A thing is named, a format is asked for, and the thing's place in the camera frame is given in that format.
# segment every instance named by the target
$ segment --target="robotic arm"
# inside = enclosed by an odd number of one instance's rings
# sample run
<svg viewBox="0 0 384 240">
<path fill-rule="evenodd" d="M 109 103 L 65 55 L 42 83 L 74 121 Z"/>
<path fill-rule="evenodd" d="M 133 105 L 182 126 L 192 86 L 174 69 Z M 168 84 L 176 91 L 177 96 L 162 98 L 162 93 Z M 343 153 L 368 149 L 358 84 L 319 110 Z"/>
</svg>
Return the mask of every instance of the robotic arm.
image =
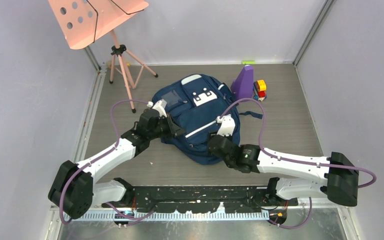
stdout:
<svg viewBox="0 0 384 240">
<path fill-rule="evenodd" d="M 49 200 L 62 207 L 72 219 L 80 218 L 91 206 L 107 202 L 118 202 L 128 206 L 135 197 L 134 188 L 129 183 L 121 178 L 105 183 L 97 182 L 119 164 L 133 159 L 147 149 L 151 140 L 161 137 L 176 138 L 185 134 L 185 131 L 173 122 L 171 116 L 166 114 L 165 105 L 164 100 L 155 104 L 150 102 L 148 104 L 150 108 L 141 114 L 132 129 L 121 135 L 118 144 L 116 142 L 116 145 L 113 144 L 77 164 L 71 161 L 64 162 L 49 191 Z M 220 129 L 217 133 L 209 135 L 208 152 L 222 158 L 227 167 L 242 173 L 277 173 L 296 177 L 271 178 L 266 191 L 271 196 L 282 200 L 327 197 L 340 205 L 350 207 L 357 205 L 359 173 L 348 169 L 319 166 L 323 163 L 353 166 L 343 154 L 333 152 L 331 157 L 308 157 L 276 152 L 268 148 L 260 149 L 258 145 L 236 145 L 231 141 L 235 129 L 233 119 L 226 115 L 218 117 L 216 121 L 220 124 Z M 92 162 L 98 157 L 101 158 L 99 161 Z M 314 162 L 316 165 L 293 163 L 280 158 Z M 60 206 L 63 187 L 69 178 L 85 165 L 89 166 L 69 183 L 63 206 Z"/>
</svg>

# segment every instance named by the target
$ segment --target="pink music stand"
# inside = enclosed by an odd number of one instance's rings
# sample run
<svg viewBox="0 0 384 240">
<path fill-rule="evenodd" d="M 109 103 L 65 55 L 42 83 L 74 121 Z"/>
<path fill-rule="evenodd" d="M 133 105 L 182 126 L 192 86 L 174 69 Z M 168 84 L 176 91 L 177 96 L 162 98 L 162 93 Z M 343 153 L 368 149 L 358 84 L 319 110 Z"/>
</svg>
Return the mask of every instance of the pink music stand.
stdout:
<svg viewBox="0 0 384 240">
<path fill-rule="evenodd" d="M 136 88 L 142 70 L 146 68 L 156 78 L 158 74 L 151 70 L 143 61 L 127 50 L 125 45 L 120 45 L 114 29 L 124 23 L 136 13 L 143 11 L 148 7 L 144 0 L 48 0 L 50 7 L 64 33 L 65 40 L 71 49 L 83 49 L 94 43 L 97 39 L 108 32 L 112 36 L 114 46 L 112 46 L 111 74 L 109 82 L 112 84 L 114 79 L 114 70 L 116 55 L 120 62 L 119 71 L 126 86 L 128 98 L 132 99 L 130 88 Z M 133 81 L 129 67 L 123 57 L 126 52 L 138 63 L 141 69 L 136 81 Z M 135 105 L 130 102 L 131 111 L 136 112 Z"/>
</svg>

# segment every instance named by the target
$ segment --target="backpack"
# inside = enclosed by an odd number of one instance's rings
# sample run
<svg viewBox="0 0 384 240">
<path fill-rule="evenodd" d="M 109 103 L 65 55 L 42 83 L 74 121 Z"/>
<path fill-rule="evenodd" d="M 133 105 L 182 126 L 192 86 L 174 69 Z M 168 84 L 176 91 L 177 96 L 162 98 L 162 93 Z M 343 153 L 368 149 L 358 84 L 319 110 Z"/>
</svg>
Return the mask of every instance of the backpack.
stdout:
<svg viewBox="0 0 384 240">
<path fill-rule="evenodd" d="M 166 113 L 186 131 L 186 134 L 176 138 L 161 138 L 161 142 L 175 145 L 190 159 L 202 165 L 222 161 L 221 158 L 209 155 L 207 144 L 209 133 L 217 132 L 220 128 L 216 117 L 236 100 L 229 87 L 212 76 L 192 74 L 157 91 L 152 102 L 161 99 L 167 102 Z M 236 106 L 227 114 L 235 122 L 232 141 L 239 144 L 241 124 Z"/>
</svg>

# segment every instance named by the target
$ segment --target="yellow and red toy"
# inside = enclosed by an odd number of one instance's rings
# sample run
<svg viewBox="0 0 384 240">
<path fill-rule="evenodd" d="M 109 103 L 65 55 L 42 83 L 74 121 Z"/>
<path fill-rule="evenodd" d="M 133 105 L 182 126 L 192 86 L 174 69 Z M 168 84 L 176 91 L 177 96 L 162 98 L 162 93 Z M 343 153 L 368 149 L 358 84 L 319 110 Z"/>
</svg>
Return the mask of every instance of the yellow and red toy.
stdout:
<svg viewBox="0 0 384 240">
<path fill-rule="evenodd" d="M 261 79 L 254 82 L 254 99 L 262 102 L 264 99 L 267 98 L 266 90 L 267 86 L 264 80 Z"/>
</svg>

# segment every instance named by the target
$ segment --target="green object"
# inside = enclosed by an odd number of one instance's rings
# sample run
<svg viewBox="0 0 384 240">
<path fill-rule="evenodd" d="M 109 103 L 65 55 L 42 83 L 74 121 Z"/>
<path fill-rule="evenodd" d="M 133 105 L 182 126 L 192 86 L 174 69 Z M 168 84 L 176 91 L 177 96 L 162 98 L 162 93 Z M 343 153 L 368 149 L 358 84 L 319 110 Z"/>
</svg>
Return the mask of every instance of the green object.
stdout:
<svg viewBox="0 0 384 240">
<path fill-rule="evenodd" d="M 255 61 L 242 61 L 243 65 L 251 65 L 251 64 L 256 64 Z"/>
</svg>

